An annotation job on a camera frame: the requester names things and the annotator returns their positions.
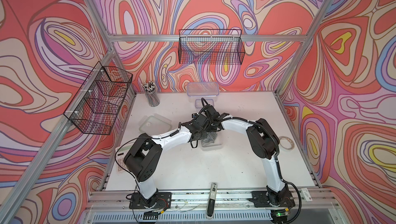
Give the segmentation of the clear lunch box green lid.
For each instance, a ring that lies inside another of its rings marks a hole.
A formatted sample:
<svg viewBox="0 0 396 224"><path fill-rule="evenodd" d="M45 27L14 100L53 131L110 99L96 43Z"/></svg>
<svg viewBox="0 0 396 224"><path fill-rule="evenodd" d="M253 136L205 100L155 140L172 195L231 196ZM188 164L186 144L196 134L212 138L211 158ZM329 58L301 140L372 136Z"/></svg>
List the clear lunch box green lid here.
<svg viewBox="0 0 396 224"><path fill-rule="evenodd" d="M203 151L213 151L221 149L223 147L223 144L217 137L217 132L207 133L207 137L200 140L200 148Z"/></svg>

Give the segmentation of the translucent green lunch box lid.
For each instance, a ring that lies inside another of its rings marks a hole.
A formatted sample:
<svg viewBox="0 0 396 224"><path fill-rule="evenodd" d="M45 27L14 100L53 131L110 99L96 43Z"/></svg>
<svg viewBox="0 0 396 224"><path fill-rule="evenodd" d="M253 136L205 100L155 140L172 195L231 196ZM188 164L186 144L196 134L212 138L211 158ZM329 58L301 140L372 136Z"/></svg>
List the translucent green lunch box lid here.
<svg viewBox="0 0 396 224"><path fill-rule="evenodd" d="M172 130L171 120L159 115L144 116L139 123L139 131L150 136L160 135Z"/></svg>

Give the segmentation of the grey striped cloth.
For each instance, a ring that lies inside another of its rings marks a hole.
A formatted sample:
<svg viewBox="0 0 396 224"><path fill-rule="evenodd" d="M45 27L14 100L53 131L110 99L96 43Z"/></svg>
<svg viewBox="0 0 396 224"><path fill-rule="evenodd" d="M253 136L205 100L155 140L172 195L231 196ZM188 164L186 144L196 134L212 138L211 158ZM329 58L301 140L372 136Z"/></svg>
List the grey striped cloth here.
<svg viewBox="0 0 396 224"><path fill-rule="evenodd" d="M215 144L216 132L208 132L206 138L201 140L202 147L210 147Z"/></svg>

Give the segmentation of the small clear box blue lid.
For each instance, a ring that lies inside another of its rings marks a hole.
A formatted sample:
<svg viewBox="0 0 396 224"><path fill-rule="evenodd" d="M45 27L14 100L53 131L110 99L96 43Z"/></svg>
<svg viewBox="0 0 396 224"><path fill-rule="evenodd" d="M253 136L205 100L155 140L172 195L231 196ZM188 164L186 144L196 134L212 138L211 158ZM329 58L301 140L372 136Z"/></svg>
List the small clear box blue lid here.
<svg viewBox="0 0 396 224"><path fill-rule="evenodd" d="M196 109L201 109L204 106L206 106L207 104L210 104L210 105L214 106L214 101L212 99L205 99L204 101L202 101L201 99L197 99L195 101L195 108Z"/></svg>

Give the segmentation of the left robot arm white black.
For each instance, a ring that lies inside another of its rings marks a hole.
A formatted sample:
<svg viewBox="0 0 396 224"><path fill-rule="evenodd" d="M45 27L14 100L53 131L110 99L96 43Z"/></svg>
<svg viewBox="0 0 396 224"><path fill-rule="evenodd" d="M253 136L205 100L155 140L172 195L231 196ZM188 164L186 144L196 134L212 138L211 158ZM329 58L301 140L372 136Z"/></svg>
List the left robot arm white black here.
<svg viewBox="0 0 396 224"><path fill-rule="evenodd" d="M149 200L156 197L157 187L151 178L161 154L176 146L203 138L211 127L210 118L199 114L191 121L180 123L177 129L160 135L141 134L124 156L126 169L133 175L140 196Z"/></svg>

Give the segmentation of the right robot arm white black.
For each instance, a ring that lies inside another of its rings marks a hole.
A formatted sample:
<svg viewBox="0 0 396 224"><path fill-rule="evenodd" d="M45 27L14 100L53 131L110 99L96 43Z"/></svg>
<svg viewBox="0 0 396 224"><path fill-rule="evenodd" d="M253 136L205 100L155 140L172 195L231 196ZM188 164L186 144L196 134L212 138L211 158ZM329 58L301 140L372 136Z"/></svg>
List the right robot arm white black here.
<svg viewBox="0 0 396 224"><path fill-rule="evenodd" d="M245 118L231 116L228 113L220 114L210 104L204 106L192 117L203 121L202 124L199 123L199 127L203 132L231 130L245 134L254 154L262 159L267 177L267 198L269 204L279 206L283 203L290 190L282 177L278 161L280 153L279 138L265 119L250 121Z"/></svg>

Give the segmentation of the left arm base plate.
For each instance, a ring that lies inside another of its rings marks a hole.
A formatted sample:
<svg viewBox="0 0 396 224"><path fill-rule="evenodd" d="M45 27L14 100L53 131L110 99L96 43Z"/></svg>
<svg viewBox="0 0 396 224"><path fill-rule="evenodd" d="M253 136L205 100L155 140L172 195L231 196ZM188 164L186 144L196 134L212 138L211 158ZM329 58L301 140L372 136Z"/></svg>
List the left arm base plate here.
<svg viewBox="0 0 396 224"><path fill-rule="evenodd" d="M130 201L129 209L168 209L171 207L172 193L159 192L155 193L149 199L145 199L139 192L128 194L127 200Z"/></svg>

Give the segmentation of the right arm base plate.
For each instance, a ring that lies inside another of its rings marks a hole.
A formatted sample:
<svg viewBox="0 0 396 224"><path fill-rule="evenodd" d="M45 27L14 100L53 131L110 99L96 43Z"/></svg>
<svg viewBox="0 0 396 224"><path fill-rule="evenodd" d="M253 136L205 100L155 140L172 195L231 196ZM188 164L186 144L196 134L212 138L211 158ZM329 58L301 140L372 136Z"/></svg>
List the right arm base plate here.
<svg viewBox="0 0 396 224"><path fill-rule="evenodd" d="M252 191L252 197L248 199L255 207L293 208L296 206L291 191Z"/></svg>

